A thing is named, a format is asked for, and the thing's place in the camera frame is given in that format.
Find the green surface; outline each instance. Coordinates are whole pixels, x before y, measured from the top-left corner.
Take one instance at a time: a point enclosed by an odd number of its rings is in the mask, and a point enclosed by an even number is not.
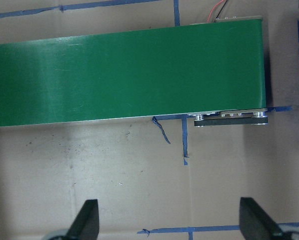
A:
[[[0,126],[266,107],[259,19],[0,44]]]

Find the red wire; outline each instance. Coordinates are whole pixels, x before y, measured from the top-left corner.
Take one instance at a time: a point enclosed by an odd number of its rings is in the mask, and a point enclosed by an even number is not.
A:
[[[210,13],[209,13],[209,15],[208,15],[208,18],[207,18],[207,22],[208,22],[208,23],[210,22],[210,19],[211,19],[211,16],[212,16],[214,10],[215,10],[220,4],[222,4],[224,1],[225,1],[225,0],[221,0],[218,4],[216,4],[216,5],[211,9],[211,11],[210,11]]]

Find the wire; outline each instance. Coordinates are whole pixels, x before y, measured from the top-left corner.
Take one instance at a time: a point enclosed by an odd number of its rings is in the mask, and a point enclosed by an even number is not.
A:
[[[221,7],[221,9],[219,10],[217,16],[215,17],[214,19],[214,23],[215,23],[215,20],[218,19],[219,15],[221,14],[221,12],[223,11],[223,8],[225,7],[225,5],[228,3],[228,0],[225,0],[225,3],[224,5]]]
[[[219,5],[221,5],[224,1],[226,1],[226,0],[221,0],[220,2],[218,2],[218,3],[211,9],[211,11],[210,11],[210,13],[209,13],[209,15],[208,15],[208,18],[207,18],[207,22],[208,22],[208,23],[210,22],[210,19],[211,19],[211,16],[212,16],[214,10],[215,10]]]

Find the black wire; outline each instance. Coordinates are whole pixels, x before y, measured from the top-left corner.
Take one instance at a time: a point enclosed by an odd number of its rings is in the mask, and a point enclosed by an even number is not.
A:
[[[216,19],[219,17],[219,15],[221,14],[221,12],[222,12],[223,8],[225,7],[225,5],[228,3],[228,1],[229,0],[226,0],[225,3],[223,4],[223,6],[221,7],[221,9],[219,10],[217,16],[214,19],[214,23],[215,23]]]

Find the floor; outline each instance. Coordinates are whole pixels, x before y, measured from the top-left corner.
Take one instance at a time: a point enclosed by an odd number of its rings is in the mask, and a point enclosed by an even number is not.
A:
[[[0,0],[0,13],[95,0]],[[0,18],[0,43],[206,22],[217,0],[158,0],[58,9]],[[278,223],[299,222],[298,0],[229,0],[221,17],[263,16],[265,126],[194,127],[188,165],[182,123],[150,117],[0,128],[0,240],[40,240],[66,229],[86,199],[98,199],[100,240],[185,240],[142,229],[237,225],[239,200],[253,197]],[[243,239],[195,232],[194,239]]]

